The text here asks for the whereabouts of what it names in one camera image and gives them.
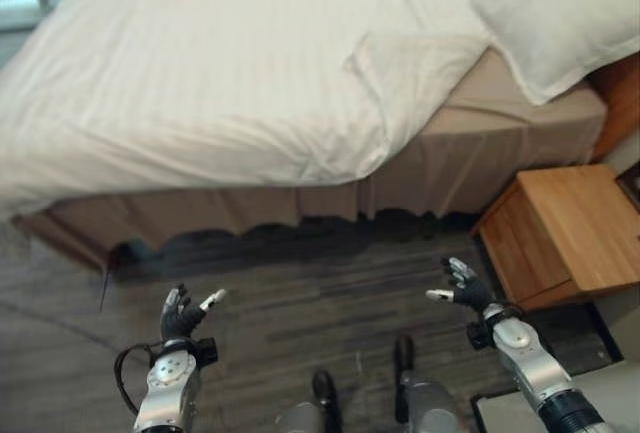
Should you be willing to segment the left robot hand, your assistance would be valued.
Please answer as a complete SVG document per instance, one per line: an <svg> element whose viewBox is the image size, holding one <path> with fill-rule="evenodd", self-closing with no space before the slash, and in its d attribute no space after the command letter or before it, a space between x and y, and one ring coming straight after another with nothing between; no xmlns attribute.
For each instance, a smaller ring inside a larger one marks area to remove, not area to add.
<svg viewBox="0 0 640 433"><path fill-rule="evenodd" d="M218 289L200 303L192 303L186 286L181 283L172 288L162 306L160 315L160 338L163 342L190 338L215 305L228 294Z"/></svg>

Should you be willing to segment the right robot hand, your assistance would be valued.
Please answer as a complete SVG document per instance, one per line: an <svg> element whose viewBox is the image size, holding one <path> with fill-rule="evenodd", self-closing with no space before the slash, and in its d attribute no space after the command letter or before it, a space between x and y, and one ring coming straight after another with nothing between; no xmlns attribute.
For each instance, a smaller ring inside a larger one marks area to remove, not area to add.
<svg viewBox="0 0 640 433"><path fill-rule="evenodd" d="M427 290L425 296L428 299L462 305L480 314L496 302L493 293L466 263L456 257L446 257L441 264L449 277L451 288Z"/></svg>

